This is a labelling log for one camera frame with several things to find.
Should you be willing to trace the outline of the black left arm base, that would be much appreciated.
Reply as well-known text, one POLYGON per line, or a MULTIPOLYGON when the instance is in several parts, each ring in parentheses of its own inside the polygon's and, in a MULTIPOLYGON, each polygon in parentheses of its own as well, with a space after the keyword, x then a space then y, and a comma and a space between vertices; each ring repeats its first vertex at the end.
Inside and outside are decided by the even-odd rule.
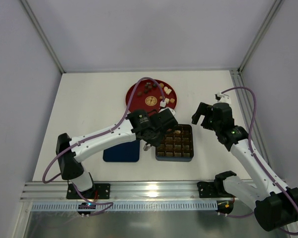
MULTIPOLYGON (((81 192, 81 195, 86 199, 109 199, 110 198, 110 184, 109 183, 95 183, 94 186, 86 191, 81 192)), ((68 185, 66 199, 81 199, 76 192, 74 185, 68 185)))

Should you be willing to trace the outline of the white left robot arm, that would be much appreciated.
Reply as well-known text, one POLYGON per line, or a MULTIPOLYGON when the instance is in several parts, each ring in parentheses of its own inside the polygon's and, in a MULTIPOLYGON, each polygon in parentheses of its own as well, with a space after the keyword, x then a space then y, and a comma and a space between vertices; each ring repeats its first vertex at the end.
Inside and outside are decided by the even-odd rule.
POLYGON ((88 135, 69 137, 67 133, 63 133, 59 135, 56 147, 61 177, 71 181, 80 192, 94 189, 93 179, 82 164, 85 159, 100 151, 133 141, 144 141, 145 151, 158 147, 164 136, 177 124, 175 110, 167 107, 152 115, 144 110, 135 110, 116 125, 88 135))

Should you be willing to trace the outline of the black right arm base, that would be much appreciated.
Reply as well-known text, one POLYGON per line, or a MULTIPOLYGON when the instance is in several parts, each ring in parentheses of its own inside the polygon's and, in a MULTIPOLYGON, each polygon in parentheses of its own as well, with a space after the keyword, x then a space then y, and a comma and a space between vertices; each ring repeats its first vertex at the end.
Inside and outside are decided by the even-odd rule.
POLYGON ((214 182, 200 181, 197 183, 199 198, 225 198, 230 197, 227 194, 220 194, 216 189, 214 182))

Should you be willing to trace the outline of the blue chocolate box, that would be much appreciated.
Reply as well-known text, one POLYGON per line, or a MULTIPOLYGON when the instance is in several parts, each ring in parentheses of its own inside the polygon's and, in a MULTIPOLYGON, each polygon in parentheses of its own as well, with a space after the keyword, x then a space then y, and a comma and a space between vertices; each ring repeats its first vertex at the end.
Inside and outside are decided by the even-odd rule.
POLYGON ((193 131, 189 124, 178 124, 155 148, 155 158, 165 162, 191 162, 194 157, 193 131))

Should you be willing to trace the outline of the cream square chocolate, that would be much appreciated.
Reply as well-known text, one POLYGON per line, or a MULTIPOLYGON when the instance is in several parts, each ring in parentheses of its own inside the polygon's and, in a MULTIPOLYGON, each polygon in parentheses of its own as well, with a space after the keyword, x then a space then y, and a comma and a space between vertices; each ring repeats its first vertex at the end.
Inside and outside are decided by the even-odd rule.
POLYGON ((172 92, 172 90, 171 90, 171 89, 168 89, 168 90, 166 91, 166 94, 169 95, 171 92, 172 92))

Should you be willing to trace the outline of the round red tray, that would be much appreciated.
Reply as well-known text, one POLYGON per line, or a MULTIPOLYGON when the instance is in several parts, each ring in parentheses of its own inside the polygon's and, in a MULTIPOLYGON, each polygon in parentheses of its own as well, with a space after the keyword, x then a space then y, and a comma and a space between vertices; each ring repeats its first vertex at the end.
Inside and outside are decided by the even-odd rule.
POLYGON ((170 107, 171 109, 175 109, 175 107, 177 105, 176 91, 171 87, 170 84, 168 84, 164 81, 156 79, 156 82, 157 82, 156 88, 153 87, 154 82, 151 80, 148 80, 148 79, 143 80, 139 83, 139 85, 137 86, 137 88, 134 92, 133 98, 131 100, 131 104, 129 106, 129 112, 133 112, 135 110, 145 110, 148 113, 152 113, 154 110, 156 110, 158 112, 161 109, 160 103, 162 102, 162 93, 159 89, 159 84, 161 84, 161 83, 164 84, 164 87, 166 86, 172 90, 172 92, 169 95, 167 95, 166 91, 164 91, 164 87, 163 87, 162 92, 164 93, 164 97, 168 98, 169 100, 171 98, 175 99, 174 103, 171 103, 169 101, 168 104, 166 103, 166 106, 170 107), (144 90, 147 90, 145 88, 147 82, 151 83, 150 86, 152 86, 152 89, 148 90, 149 92, 147 94, 145 94, 144 90), (138 97, 137 96, 138 92, 142 92, 143 94, 140 97, 138 97))

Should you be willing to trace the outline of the left controller board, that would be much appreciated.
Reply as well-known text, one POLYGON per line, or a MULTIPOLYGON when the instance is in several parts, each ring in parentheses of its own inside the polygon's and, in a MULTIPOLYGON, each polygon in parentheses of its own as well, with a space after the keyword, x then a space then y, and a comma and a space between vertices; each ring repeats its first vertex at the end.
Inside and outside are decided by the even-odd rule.
POLYGON ((96 210, 96 205, 94 205, 90 202, 83 202, 83 203, 79 204, 77 207, 77 212, 83 216, 90 215, 95 210, 96 210))

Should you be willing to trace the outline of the controller board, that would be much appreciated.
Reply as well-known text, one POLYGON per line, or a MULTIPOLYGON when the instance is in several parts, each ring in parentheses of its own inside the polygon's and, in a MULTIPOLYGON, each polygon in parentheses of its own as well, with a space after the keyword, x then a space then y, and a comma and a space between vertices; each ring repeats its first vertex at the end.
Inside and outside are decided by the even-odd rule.
POLYGON ((77 212, 83 216, 90 215, 95 210, 96 210, 96 205, 94 205, 90 202, 83 202, 83 203, 79 204, 77 207, 77 212))
POLYGON ((230 214, 233 211, 234 203, 232 201, 219 201, 216 212, 220 214, 230 214))

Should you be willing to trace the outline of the right controller board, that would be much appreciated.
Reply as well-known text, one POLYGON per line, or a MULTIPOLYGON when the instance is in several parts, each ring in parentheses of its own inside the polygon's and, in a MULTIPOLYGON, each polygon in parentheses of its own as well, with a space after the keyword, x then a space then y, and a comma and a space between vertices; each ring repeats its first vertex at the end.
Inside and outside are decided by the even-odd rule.
POLYGON ((220 214, 230 214, 233 211, 234 203, 232 201, 219 201, 216 212, 220 214))

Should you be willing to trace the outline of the aluminium right side rail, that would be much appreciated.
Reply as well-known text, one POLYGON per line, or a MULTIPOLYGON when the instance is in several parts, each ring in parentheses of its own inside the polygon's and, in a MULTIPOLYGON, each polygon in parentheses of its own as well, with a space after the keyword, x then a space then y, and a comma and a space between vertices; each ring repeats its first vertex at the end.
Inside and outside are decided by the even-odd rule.
MULTIPOLYGON (((234 87, 245 87, 243 78, 237 69, 232 69, 229 72, 230 72, 234 87)), ((242 111, 244 122, 246 124, 246 128, 249 129, 252 116, 253 116, 253 106, 254 106, 252 94, 246 89, 236 89, 235 92, 242 111)), ((262 155, 262 157, 268 163, 268 165, 271 165, 269 155, 267 153, 265 143, 263 140, 263 136, 261 134, 260 128, 256 121, 254 121, 251 134, 252 134, 251 137, 255 144, 256 149, 259 151, 259 153, 262 155)))

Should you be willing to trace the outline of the aluminium rail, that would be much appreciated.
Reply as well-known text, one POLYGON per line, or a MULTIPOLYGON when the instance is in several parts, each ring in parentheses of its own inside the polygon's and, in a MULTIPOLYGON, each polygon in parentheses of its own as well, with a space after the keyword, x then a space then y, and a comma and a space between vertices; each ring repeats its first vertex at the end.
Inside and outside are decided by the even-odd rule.
MULTIPOLYGON (((197 199, 197 180, 183 181, 109 181, 105 197, 109 200, 197 199)), ((27 182, 21 193, 21 201, 65 200, 72 190, 66 182, 27 182)))
MULTIPOLYGON (((230 72, 234 87, 245 87, 243 78, 237 69, 232 69, 229 72, 230 72)), ((244 122, 246 124, 246 128, 249 129, 252 116, 253 116, 253 106, 254 106, 252 94, 246 89, 236 89, 235 92, 242 111, 244 122)), ((261 134, 260 128, 256 121, 254 121, 251 134, 252 134, 251 137, 255 144, 256 149, 259 151, 259 153, 262 155, 262 157, 268 163, 268 165, 271 165, 269 155, 267 153, 265 143, 263 140, 263 136, 261 134)))

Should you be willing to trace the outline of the aluminium front rail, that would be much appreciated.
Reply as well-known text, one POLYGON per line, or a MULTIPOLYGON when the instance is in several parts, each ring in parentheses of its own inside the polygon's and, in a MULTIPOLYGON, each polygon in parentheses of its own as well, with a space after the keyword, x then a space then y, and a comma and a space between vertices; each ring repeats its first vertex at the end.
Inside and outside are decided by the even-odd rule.
MULTIPOLYGON (((109 200, 197 199, 197 180, 183 181, 109 181, 105 197, 109 200)), ((21 201, 65 200, 72 190, 66 182, 27 182, 21 193, 21 201)))

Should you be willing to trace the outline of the aluminium right frame post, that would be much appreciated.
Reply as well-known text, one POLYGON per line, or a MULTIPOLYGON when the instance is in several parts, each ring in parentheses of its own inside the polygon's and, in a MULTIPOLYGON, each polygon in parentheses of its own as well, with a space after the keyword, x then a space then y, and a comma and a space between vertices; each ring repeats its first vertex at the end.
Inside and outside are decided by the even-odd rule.
POLYGON ((253 54, 255 53, 256 49, 260 45, 261 41, 263 40, 264 36, 266 35, 268 29, 270 28, 274 18, 277 16, 278 12, 280 11, 284 0, 274 0, 273 4, 269 8, 262 24, 260 25, 260 28, 258 29, 254 39, 251 42, 251 45, 249 46, 239 68, 238 72, 239 74, 242 74, 245 70, 246 66, 248 65, 250 59, 252 58, 253 54))

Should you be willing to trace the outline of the aluminium frame post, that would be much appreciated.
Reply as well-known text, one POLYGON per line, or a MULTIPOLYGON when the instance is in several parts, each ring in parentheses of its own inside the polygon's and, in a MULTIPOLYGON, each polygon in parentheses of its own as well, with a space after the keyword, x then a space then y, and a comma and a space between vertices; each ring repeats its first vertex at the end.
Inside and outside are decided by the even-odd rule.
POLYGON ((278 12, 280 11, 284 0, 274 0, 273 4, 269 8, 262 24, 260 25, 260 28, 258 29, 254 39, 251 42, 251 45, 249 46, 239 68, 238 72, 239 74, 242 74, 245 70, 246 66, 248 65, 250 59, 252 58, 253 54, 255 53, 256 49, 260 45, 261 41, 263 40, 264 36, 266 35, 268 29, 270 28, 274 18, 277 16, 278 12))
POLYGON ((29 20, 31 21, 32 25, 34 26, 40 40, 42 41, 44 47, 46 48, 46 50, 48 51, 50 57, 52 58, 55 66, 58 68, 59 72, 61 74, 66 73, 66 71, 64 70, 60 60, 58 59, 51 43, 49 42, 43 28, 41 27, 34 11, 32 10, 29 2, 27 0, 20 0, 19 1, 26 13, 26 15, 28 16, 29 20))

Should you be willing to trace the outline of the aluminium left frame post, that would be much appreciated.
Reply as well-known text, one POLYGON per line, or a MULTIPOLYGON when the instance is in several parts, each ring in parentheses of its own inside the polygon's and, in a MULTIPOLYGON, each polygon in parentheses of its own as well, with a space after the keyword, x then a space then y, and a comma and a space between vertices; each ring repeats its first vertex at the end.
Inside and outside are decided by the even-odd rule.
POLYGON ((66 73, 66 71, 64 70, 60 60, 58 59, 51 43, 49 42, 43 28, 41 27, 34 11, 32 10, 29 2, 27 0, 20 0, 19 1, 26 13, 26 15, 28 16, 29 20, 31 21, 32 25, 34 26, 40 40, 42 41, 44 47, 46 48, 46 50, 48 51, 50 57, 52 58, 55 66, 58 68, 59 72, 61 74, 66 73))

